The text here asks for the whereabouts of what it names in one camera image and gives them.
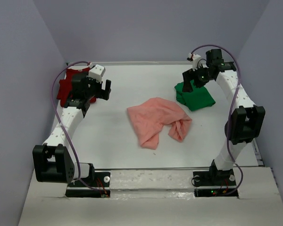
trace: robotic arm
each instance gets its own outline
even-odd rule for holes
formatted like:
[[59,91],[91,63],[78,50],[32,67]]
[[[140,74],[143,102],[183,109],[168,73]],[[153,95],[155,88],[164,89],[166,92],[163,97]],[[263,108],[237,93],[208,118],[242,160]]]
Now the robotic arm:
[[[61,122],[67,135],[72,138],[77,126],[85,117],[92,97],[109,99],[111,81],[106,80],[105,89],[102,89],[102,76],[105,68],[100,65],[90,65],[88,72],[80,72],[73,75],[70,91],[64,105]],[[73,163],[68,152],[67,136],[58,123],[50,136],[42,145],[36,145],[33,149],[33,163],[36,178],[39,182],[56,182],[69,184],[78,177],[77,165]],[[80,164],[81,177],[94,177],[92,164]]]
[[[228,102],[231,104],[234,97],[238,76],[233,62],[224,62],[221,49],[212,49],[206,52],[206,63],[201,63],[199,55],[189,55],[193,68],[183,73],[183,92],[193,92],[191,81],[196,88],[203,87],[210,80],[215,80],[223,90]],[[234,101],[230,122],[229,145],[233,158],[236,160],[241,150],[258,137],[265,110],[256,106],[249,98],[242,85],[239,86],[237,97]],[[208,172],[194,172],[195,186],[219,186],[225,179],[233,175],[233,164],[227,150],[227,139],[219,155],[212,161]]]

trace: wall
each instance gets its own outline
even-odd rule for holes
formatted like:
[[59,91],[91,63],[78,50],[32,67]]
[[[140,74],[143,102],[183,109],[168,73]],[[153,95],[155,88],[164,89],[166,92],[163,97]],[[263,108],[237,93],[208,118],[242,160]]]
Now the wall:
[[258,145],[283,199],[283,0],[271,0],[239,56],[242,83],[266,117]]
[[72,62],[185,61],[194,47],[208,43],[238,55],[269,0],[34,2]]
[[16,226],[32,149],[53,120],[50,83],[65,65],[32,0],[0,0],[0,226]]

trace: folded green towel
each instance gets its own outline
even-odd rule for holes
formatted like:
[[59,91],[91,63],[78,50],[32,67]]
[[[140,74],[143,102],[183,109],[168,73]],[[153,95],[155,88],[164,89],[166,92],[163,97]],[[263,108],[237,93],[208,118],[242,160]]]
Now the folded green towel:
[[187,106],[191,111],[196,111],[204,107],[211,107],[216,103],[205,87],[196,88],[192,82],[191,85],[194,90],[192,93],[182,92],[183,82],[178,83],[175,86],[176,100],[179,103]]

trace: pink cloth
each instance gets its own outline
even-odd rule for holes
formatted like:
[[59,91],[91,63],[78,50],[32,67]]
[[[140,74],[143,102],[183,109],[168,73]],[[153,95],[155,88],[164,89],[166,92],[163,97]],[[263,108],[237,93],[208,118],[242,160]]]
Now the pink cloth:
[[141,147],[156,149],[159,132],[164,125],[172,125],[169,136],[182,142],[192,119],[175,102],[159,97],[151,98],[139,106],[127,108]]

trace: white table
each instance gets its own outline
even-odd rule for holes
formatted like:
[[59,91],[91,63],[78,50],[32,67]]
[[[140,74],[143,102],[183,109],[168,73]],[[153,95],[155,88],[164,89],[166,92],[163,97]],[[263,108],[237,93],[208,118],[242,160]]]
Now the white table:
[[[33,174],[19,226],[283,226],[283,203],[270,168],[258,167],[251,144],[237,162],[244,181],[236,197],[194,198],[192,169],[207,167],[224,142],[229,105],[214,82],[206,87],[213,107],[190,112],[191,131],[182,143],[160,134],[157,150],[141,149],[126,108],[151,97],[175,101],[174,86],[189,65],[107,66],[109,101],[92,105],[73,137],[81,162],[111,170],[111,198],[66,198],[65,184],[38,183]],[[236,180],[240,173],[234,168]]]
[[[176,101],[174,86],[183,81],[182,72],[190,68],[191,65],[106,66],[104,79],[112,81],[110,99],[98,99],[91,105],[73,136],[80,161],[93,163],[97,169],[210,166],[224,144],[229,111],[223,91],[214,81],[206,85],[216,101],[212,107],[191,112],[177,102],[193,120],[182,143],[169,137],[169,127],[165,126],[155,151],[140,148],[126,113],[128,107],[152,97]],[[245,147],[237,162],[241,166],[258,166],[252,144]]]

